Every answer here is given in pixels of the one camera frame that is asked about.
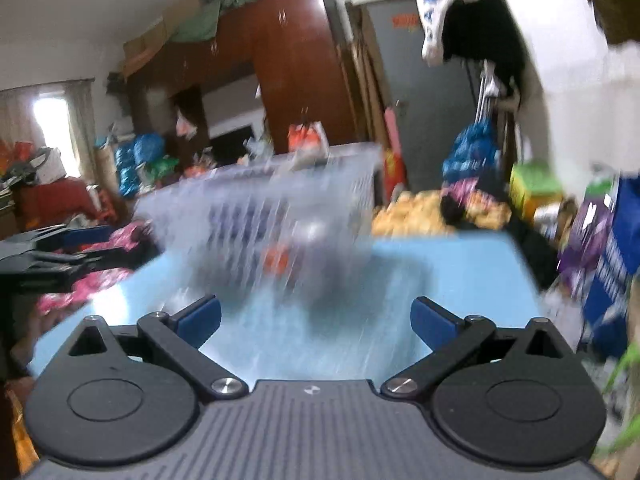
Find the red sticker on door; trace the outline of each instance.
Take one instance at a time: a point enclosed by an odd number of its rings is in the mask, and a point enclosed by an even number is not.
[[[420,16],[413,13],[396,14],[391,18],[394,28],[417,28],[420,25]]]

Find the blue gripper pad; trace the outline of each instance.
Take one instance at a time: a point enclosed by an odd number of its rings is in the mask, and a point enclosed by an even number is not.
[[[75,247],[78,245],[106,242],[109,240],[113,231],[113,227],[108,225],[69,229],[69,231],[64,235],[62,245],[63,247]]]
[[[220,328],[222,306],[215,296],[205,296],[172,319],[177,323],[176,335],[194,348],[200,348]]]
[[[411,304],[411,328],[431,351],[437,351],[458,336],[464,320],[429,298],[416,298]]]

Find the gray ribbed platform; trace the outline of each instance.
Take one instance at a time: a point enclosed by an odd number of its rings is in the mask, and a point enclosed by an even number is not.
[[[499,480],[599,479],[586,464],[518,473],[444,446],[409,403],[367,381],[261,381],[248,397],[215,402],[180,444],[110,471],[42,462],[30,480]]]

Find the gray door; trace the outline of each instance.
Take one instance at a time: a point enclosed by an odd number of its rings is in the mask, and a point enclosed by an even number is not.
[[[442,163],[453,141],[476,117],[476,66],[472,66],[473,91],[461,60],[427,66],[421,56],[422,27],[394,28],[393,24],[398,14],[418,13],[415,0],[385,0],[366,4],[366,8],[396,108],[409,188],[414,192],[438,189],[442,185]]]

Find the transparent plastic box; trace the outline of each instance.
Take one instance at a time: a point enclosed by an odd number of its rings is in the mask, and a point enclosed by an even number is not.
[[[312,167],[294,169],[296,160],[280,155],[182,180],[140,197],[135,216],[153,222],[164,250],[189,253],[223,283],[273,284],[313,299],[364,259],[382,150],[348,144]]]

